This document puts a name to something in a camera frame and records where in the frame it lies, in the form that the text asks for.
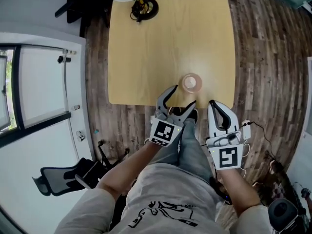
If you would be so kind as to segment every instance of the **person's left arm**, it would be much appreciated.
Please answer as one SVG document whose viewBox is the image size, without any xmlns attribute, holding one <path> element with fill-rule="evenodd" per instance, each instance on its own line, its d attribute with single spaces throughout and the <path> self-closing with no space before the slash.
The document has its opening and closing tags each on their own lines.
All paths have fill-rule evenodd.
<svg viewBox="0 0 312 234">
<path fill-rule="evenodd" d="M 161 146 L 148 142 L 103 176 L 58 225 L 55 234 L 102 234 L 109 230 L 115 201 L 129 188 Z"/>
</svg>

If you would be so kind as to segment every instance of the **window frame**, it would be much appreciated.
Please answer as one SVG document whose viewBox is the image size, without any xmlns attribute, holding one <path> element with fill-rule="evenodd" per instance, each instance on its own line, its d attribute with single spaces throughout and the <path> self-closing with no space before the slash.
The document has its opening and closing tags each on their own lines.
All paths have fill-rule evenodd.
<svg viewBox="0 0 312 234">
<path fill-rule="evenodd" d="M 11 74 L 11 86 L 12 86 L 12 102 L 13 110 L 16 121 L 16 128 L 12 130 L 5 131 L 0 134 L 0 148 L 6 146 L 16 140 L 19 140 L 25 136 L 28 136 L 32 133 L 40 131 L 44 128 L 52 126 L 61 121 L 71 118 L 71 113 L 65 111 L 53 118 L 47 119 L 43 122 L 39 122 L 35 125 L 25 128 L 22 109 L 20 104 L 20 78 L 19 78 L 19 68 L 20 68 L 20 50 L 22 46 L 30 46 L 29 44 L 0 44 L 0 50 L 13 49 L 13 58 L 12 58 L 12 74 Z M 46 47 L 39 45 L 32 45 L 34 47 Z"/>
</svg>

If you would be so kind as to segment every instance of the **gray pants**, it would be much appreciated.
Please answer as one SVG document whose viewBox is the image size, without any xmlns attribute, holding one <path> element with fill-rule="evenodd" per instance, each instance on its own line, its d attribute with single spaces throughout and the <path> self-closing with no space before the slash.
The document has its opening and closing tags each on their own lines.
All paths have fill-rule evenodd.
<svg viewBox="0 0 312 234">
<path fill-rule="evenodd" d="M 182 137 L 179 135 L 170 146 L 161 148 L 150 162 L 150 164 L 156 163 L 177 166 L 201 177 L 207 183 L 209 183 L 209 178 L 212 177 L 207 157 L 195 138 L 195 121 L 191 118 L 186 119 L 184 122 Z"/>
</svg>

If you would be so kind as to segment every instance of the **floor plank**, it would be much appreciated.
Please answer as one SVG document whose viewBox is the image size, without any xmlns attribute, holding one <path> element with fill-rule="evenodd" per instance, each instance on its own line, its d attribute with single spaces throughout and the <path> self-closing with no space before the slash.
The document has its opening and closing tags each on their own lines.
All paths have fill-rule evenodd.
<svg viewBox="0 0 312 234">
<path fill-rule="evenodd" d="M 308 56 L 312 56 L 312 20 L 304 9 L 295 10 L 278 0 L 229 0 L 235 40 L 236 79 L 233 111 L 240 121 L 262 125 L 272 153 L 286 167 L 295 152 L 307 106 Z M 87 30 L 86 89 L 94 149 L 111 160 L 126 148 L 135 152 L 150 132 L 154 107 L 111 105 L 107 90 L 108 33 L 102 19 Z M 200 110 L 196 136 L 207 137 L 207 113 Z M 262 129 L 252 125 L 249 155 L 243 159 L 246 179 L 252 183 L 268 172 L 270 145 Z M 233 209 L 223 207 L 218 222 L 229 228 Z"/>
</svg>

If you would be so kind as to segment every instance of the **table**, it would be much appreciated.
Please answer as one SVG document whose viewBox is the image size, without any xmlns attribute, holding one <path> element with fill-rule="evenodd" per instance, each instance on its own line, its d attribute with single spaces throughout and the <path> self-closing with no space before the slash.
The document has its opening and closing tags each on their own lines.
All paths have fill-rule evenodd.
<svg viewBox="0 0 312 234">
<path fill-rule="evenodd" d="M 232 108 L 234 35 L 228 0 L 156 0 L 159 13 L 140 24 L 130 18 L 133 2 L 113 2 L 108 44 L 108 94 L 112 104 L 155 106 L 158 96 L 198 74 L 202 88 L 180 85 L 167 105 L 215 99 Z"/>
</svg>

